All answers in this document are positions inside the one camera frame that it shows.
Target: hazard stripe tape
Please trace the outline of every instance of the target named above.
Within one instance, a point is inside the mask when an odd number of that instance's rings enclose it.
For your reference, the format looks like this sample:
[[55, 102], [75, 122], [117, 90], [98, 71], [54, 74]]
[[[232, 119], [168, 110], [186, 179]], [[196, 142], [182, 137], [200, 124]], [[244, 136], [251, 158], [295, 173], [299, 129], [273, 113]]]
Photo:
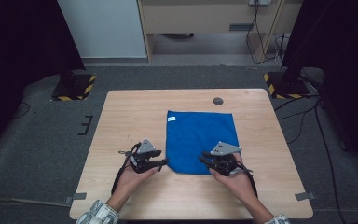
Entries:
[[53, 101], [85, 100], [89, 96], [90, 91], [91, 91], [91, 89], [92, 89], [92, 87], [94, 85], [94, 81], [95, 81], [96, 78], [97, 78], [96, 76], [91, 76], [89, 78], [89, 83], [88, 83], [87, 88], [85, 89], [83, 95], [78, 95], [78, 96], [75, 96], [75, 97], [59, 96], [57, 98], [52, 98], [51, 100], [53, 100]]
[[269, 94], [271, 95], [272, 99], [298, 99], [303, 97], [305, 98], [310, 97], [308, 94], [304, 94], [304, 95], [303, 94], [277, 94], [269, 78], [269, 74], [264, 74], [264, 80], [267, 83]]

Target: table top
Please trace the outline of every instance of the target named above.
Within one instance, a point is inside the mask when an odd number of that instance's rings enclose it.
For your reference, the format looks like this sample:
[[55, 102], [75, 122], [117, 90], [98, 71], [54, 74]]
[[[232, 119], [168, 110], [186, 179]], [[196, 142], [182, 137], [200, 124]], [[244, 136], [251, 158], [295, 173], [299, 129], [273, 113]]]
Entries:
[[[223, 99], [222, 105], [213, 99]], [[70, 216], [106, 201], [125, 157], [118, 152], [149, 139], [165, 158], [168, 110], [231, 113], [243, 162], [254, 171], [260, 201], [274, 215], [312, 217], [269, 96], [262, 89], [110, 91], [92, 140]], [[168, 166], [147, 179], [120, 211], [121, 219], [247, 219], [249, 212], [211, 175], [179, 175]]]

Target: patterned sleeve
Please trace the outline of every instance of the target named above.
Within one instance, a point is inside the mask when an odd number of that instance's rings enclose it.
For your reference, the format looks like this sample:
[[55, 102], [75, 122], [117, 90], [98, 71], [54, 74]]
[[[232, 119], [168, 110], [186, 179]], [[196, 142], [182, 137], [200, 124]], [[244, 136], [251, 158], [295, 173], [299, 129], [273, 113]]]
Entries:
[[116, 224], [118, 223], [118, 212], [106, 203], [97, 200], [91, 209], [83, 214], [76, 224]]
[[290, 221], [284, 215], [278, 215], [264, 224], [290, 224]]

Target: white wall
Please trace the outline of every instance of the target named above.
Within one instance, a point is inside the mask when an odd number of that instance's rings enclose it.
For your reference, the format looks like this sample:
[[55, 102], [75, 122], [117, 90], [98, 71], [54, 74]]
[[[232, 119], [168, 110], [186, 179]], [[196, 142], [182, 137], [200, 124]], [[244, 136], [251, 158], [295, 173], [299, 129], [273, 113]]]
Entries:
[[82, 58], [146, 58], [136, 0], [58, 0]]

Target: blue cloth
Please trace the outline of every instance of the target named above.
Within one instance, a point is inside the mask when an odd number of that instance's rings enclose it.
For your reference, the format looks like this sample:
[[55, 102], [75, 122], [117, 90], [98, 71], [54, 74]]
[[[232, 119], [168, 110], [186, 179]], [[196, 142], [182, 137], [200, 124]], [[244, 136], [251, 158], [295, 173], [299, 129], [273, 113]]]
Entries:
[[176, 173], [209, 175], [199, 156], [219, 141], [239, 146], [232, 114], [168, 111], [165, 148], [168, 166]]

